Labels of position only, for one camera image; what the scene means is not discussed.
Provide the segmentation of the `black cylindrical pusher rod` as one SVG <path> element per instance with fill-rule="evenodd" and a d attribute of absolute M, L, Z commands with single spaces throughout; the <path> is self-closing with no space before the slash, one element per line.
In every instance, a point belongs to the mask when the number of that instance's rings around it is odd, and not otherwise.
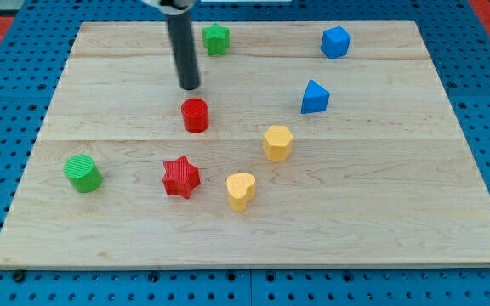
<path fill-rule="evenodd" d="M 166 24 L 179 85 L 184 90 L 197 89 L 200 86 L 200 74 L 190 11 L 186 10 L 178 15 L 167 15 Z"/>

